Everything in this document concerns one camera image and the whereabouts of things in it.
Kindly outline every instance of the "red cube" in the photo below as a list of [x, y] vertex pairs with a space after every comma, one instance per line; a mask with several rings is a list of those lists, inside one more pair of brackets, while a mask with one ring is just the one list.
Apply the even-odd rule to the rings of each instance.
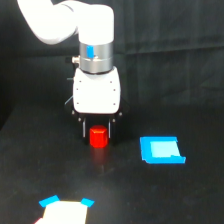
[[107, 128], [96, 125], [90, 128], [90, 145], [94, 148], [104, 148], [108, 144]]

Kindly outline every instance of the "blue tape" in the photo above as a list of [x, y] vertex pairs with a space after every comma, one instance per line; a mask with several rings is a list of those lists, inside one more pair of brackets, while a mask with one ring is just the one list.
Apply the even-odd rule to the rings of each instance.
[[42, 201], [39, 201], [39, 204], [40, 204], [43, 208], [45, 208], [47, 205], [52, 204], [52, 203], [54, 203], [54, 202], [56, 202], [56, 201], [60, 201], [60, 199], [58, 198], [57, 195], [52, 196], [52, 197], [47, 198], [47, 199], [44, 199], [44, 200], [42, 200]]
[[94, 47], [93, 46], [87, 46], [87, 57], [93, 59], [94, 58]]
[[83, 198], [81, 201], [81, 204], [86, 205], [87, 207], [91, 207], [95, 202], [92, 200], [89, 200], [87, 198]]

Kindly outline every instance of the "black surface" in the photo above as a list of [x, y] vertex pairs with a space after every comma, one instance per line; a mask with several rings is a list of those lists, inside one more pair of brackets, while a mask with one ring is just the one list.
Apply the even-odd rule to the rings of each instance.
[[[33, 223], [44, 212], [38, 202], [55, 194], [93, 199], [87, 224], [222, 223], [223, 112], [132, 110], [103, 158], [63, 107], [17, 105], [0, 132], [0, 223]], [[177, 136], [186, 164], [141, 161], [139, 137], [147, 135]]]

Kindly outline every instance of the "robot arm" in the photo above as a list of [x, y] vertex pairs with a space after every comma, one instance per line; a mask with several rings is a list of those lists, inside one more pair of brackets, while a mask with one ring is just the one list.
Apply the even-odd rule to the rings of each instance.
[[35, 36], [49, 45], [58, 44], [77, 34], [81, 15], [88, 11], [89, 6], [78, 1], [64, 1], [57, 5], [53, 5], [51, 0], [17, 1]]

